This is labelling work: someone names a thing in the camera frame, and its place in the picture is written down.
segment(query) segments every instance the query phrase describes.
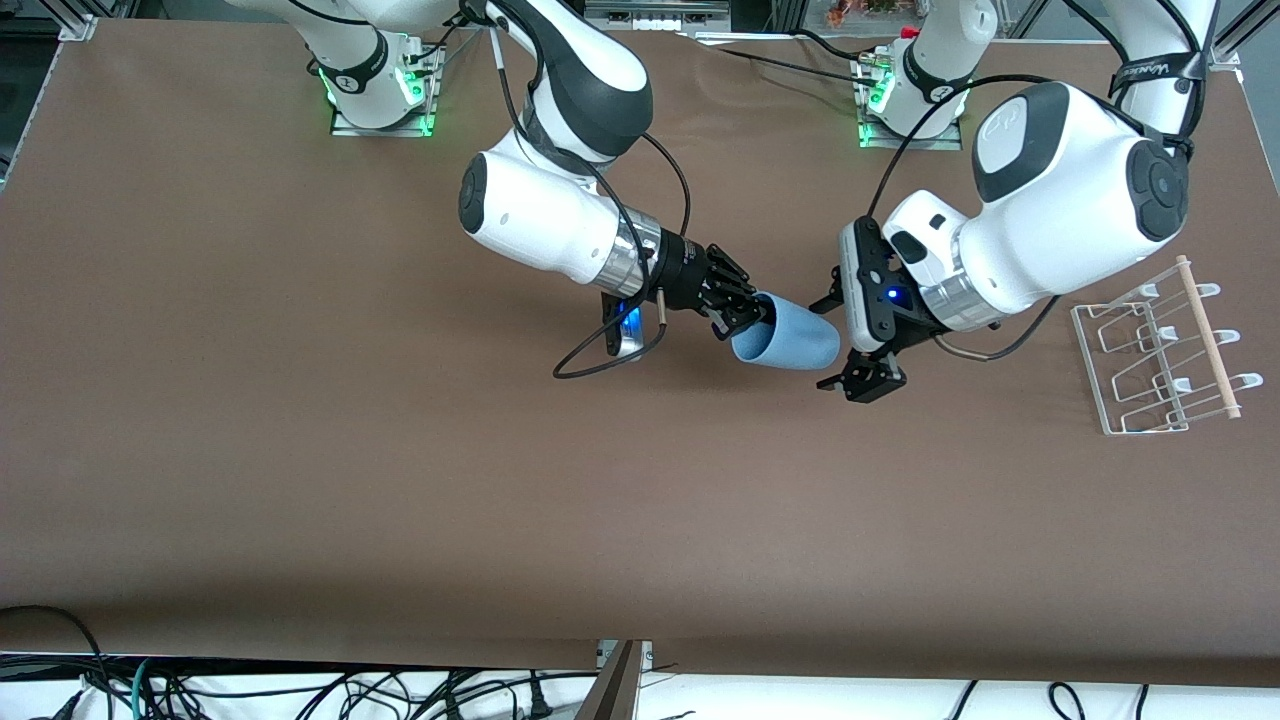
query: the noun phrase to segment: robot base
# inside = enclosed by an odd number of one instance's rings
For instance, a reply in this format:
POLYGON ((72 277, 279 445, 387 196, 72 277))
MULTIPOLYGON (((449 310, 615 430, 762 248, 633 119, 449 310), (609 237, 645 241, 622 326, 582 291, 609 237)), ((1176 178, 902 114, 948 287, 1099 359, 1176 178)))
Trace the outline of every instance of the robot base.
MULTIPOLYGON (((870 106, 883 102, 884 76, 890 68, 888 46, 882 45, 874 53, 864 53, 860 60, 850 60, 849 69, 854 77, 867 77, 877 81, 878 86, 854 86, 854 101, 858 105, 858 145, 859 147, 887 147, 897 150, 902 145, 902 136, 888 129, 888 126, 870 111, 870 106)), ((913 140, 913 150, 963 150, 960 142, 960 122, 951 120, 942 135, 928 140, 913 140)))
MULTIPOLYGON (((411 53, 421 53, 421 40, 408 38, 411 53)), ((406 92, 416 97, 422 97, 422 102, 413 108, 404 118, 385 128, 362 128, 347 120, 337 109, 329 122, 329 135, 335 137, 431 137, 435 133, 435 110, 440 101, 440 85, 444 73, 444 63, 448 47, 440 47, 419 63, 407 68, 412 79, 404 78, 406 92)))

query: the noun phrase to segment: black velcro strap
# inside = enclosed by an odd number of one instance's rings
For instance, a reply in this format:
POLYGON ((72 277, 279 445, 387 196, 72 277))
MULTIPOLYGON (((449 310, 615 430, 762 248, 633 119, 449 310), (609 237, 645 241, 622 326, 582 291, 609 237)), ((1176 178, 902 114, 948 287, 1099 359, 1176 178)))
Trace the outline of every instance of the black velcro strap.
POLYGON ((374 31, 374 35, 378 36, 378 47, 374 49, 374 54, 370 55, 364 63, 353 68, 340 70, 330 68, 324 63, 319 63, 320 72, 324 73, 324 77, 329 78, 329 85, 338 88, 339 92, 346 95, 360 95, 365 91, 365 86, 369 85, 369 81, 378 77, 378 73, 383 72, 383 68, 387 67, 387 36, 376 29, 374 31))
POLYGON ((959 92, 960 88, 969 82, 969 78, 973 77, 973 73, 970 72, 963 78, 948 82, 940 77, 931 76, 924 72, 924 68, 922 68, 919 63, 915 61, 914 42, 908 45, 906 53, 902 54, 902 69, 906 70, 906 78, 911 81, 911 85, 920 88, 925 100, 934 104, 950 100, 951 96, 959 92))
POLYGON ((1202 81, 1208 72, 1208 58, 1204 53, 1170 53, 1142 60, 1130 60, 1111 76, 1111 95, 1125 86, 1149 79, 1192 79, 1202 81))

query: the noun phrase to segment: brown table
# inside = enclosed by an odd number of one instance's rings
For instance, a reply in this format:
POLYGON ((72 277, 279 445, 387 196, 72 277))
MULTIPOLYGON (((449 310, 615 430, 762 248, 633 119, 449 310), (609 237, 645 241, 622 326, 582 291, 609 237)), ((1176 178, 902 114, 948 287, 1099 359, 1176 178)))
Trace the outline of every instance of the brown table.
MULTIPOLYGON (((622 40, 691 237, 820 296, 890 155, 858 147, 849 88, 622 40)), ((595 638, 645 637, 686 671, 1280 679, 1271 386, 1240 421, 1102 437, 1062 311, 1000 364, 916 348, 873 406, 736 363, 696 316, 635 366, 553 382, 595 293, 456 219, 508 127, 489 49, 449 64, 421 141, 330 138, 306 58, 288 27, 141 20, 61 53, 0 196, 4 603, 76 610, 114 652, 581 666, 595 638)), ((1102 91, 1114 67, 997 45, 982 70, 1102 91)), ((1244 333, 1229 365, 1280 378, 1275 190, 1239 85, 1210 88, 1183 236, 1068 300, 1185 252, 1244 333)), ((655 152, 609 177, 677 224, 655 152)), ((918 187, 978 209, 966 152, 908 155, 886 206, 918 187)))

